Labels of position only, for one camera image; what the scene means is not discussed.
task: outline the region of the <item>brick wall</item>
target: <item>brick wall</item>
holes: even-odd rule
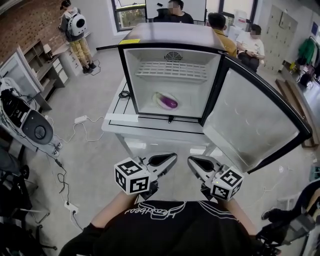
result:
[[[22,51],[38,40],[52,51],[64,43],[58,30],[62,0],[24,0],[0,16],[0,63],[6,61],[18,45]]]

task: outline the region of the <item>yellow pants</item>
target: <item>yellow pants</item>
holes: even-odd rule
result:
[[[73,52],[78,57],[83,66],[86,66],[87,60],[90,61],[91,54],[87,40],[83,37],[80,40],[70,42]]]

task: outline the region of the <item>mini fridge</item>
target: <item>mini fridge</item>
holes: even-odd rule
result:
[[[312,134],[270,84],[228,56],[210,27],[142,23],[118,50],[138,115],[198,120],[243,173],[277,160]]]

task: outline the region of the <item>fridge vent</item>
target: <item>fridge vent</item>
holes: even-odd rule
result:
[[[182,60],[182,56],[176,51],[171,51],[166,56],[164,56],[164,59],[168,62],[179,62]]]
[[[182,62],[142,61],[135,74],[139,77],[167,77],[198,82],[208,80],[205,65]]]

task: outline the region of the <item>white shirt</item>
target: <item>white shirt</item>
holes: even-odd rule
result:
[[[253,39],[250,36],[250,32],[241,32],[236,41],[242,44],[242,46],[249,52],[254,52],[255,54],[265,56],[264,44],[260,39]]]

